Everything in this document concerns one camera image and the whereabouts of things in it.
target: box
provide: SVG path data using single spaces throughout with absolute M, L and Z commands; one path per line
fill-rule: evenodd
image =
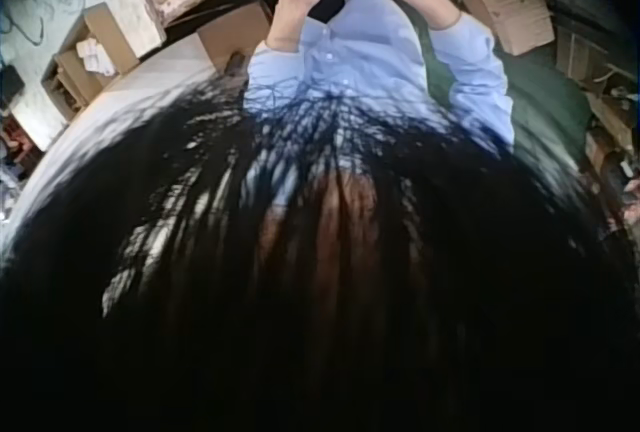
M 598 174 L 606 158 L 615 151 L 616 143 L 606 130 L 597 127 L 587 131 L 585 154 Z
M 76 44 L 89 37 L 94 37 L 104 47 L 117 75 L 106 77 L 85 70 Z M 73 24 L 60 51 L 45 70 L 42 85 L 60 113 L 67 120 L 72 120 L 114 79 L 138 63 L 109 7 L 102 3 L 85 9 Z
M 555 40 L 545 0 L 463 0 L 494 31 L 505 52 L 522 55 Z
M 594 78 L 594 70 L 606 63 L 606 56 L 604 49 L 558 27 L 556 67 L 568 78 L 581 83 Z
M 591 111 L 626 152 L 633 154 L 637 147 L 638 114 L 635 105 L 631 110 L 623 110 L 618 100 L 612 97 L 598 98 L 592 92 L 585 92 Z
M 198 36 L 219 73 L 237 52 L 245 57 L 239 66 L 244 71 L 256 47 L 269 35 L 270 22 L 268 7 L 257 1 L 209 22 L 198 29 Z

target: clutter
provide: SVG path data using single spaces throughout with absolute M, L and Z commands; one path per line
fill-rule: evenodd
M 116 68 L 104 50 L 104 47 L 93 37 L 78 42 L 76 44 L 76 51 L 78 52 L 78 56 L 83 60 L 84 68 L 88 72 L 95 72 L 107 77 L 116 75 Z
M 521 55 L 555 40 L 545 0 L 463 0 L 492 29 L 505 52 Z
M 591 111 L 609 131 L 613 139 L 627 153 L 633 154 L 637 147 L 638 116 L 632 110 L 624 110 L 613 97 L 598 98 L 586 92 Z
M 616 151 L 611 135 L 601 127 L 587 131 L 585 154 L 597 173 L 600 173 L 605 159 Z
M 106 4 L 83 11 L 47 67 L 42 85 L 54 105 L 73 120 L 138 59 Z

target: person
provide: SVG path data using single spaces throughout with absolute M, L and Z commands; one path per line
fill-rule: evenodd
M 304 75 L 279 95 L 276 74 L 292 78 L 280 59 L 325 70 L 321 48 L 278 50 L 285 17 L 246 91 L 217 78 L 143 119 L 138 106 L 104 147 L 72 154 L 78 142 L 63 137 L 49 152 L 69 155 L 36 172 L 45 185 L 27 184 L 21 200 L 38 200 L 2 250 L 4 421 L 632 424 L 635 249 L 624 229 L 598 234 L 616 211 L 570 174 L 552 187 L 515 156 L 507 126 L 482 118 L 506 115 L 487 94 L 465 122 L 473 88 L 442 116 L 329 84 L 320 96 Z M 454 30 L 476 30 L 461 20 Z M 371 52 L 360 40 L 330 47 Z
M 403 0 L 426 19 L 436 57 L 456 78 L 450 113 L 480 138 L 491 129 L 513 144 L 513 101 L 493 53 L 491 32 L 450 0 Z M 300 96 L 357 95 L 372 108 L 403 104 L 437 124 L 441 107 L 429 96 L 418 36 L 393 0 L 345 0 L 328 24 L 308 17 L 320 0 L 279 0 L 271 31 L 249 66 L 246 106 L 257 111 Z

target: floor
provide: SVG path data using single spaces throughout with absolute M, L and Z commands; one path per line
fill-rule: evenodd
M 0 249 L 32 205 L 42 203 L 69 170 L 139 124 L 190 85 L 216 70 L 197 35 L 190 35 L 143 62 L 109 86 L 52 146 L 27 182 L 8 224 L 0 223 Z

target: hair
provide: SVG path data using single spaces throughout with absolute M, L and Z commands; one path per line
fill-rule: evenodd
M 485 135 L 192 90 L 66 164 L 21 223 L 0 408 L 92 428 L 624 422 L 634 248 L 602 240 L 607 214 L 569 175 L 552 186 Z

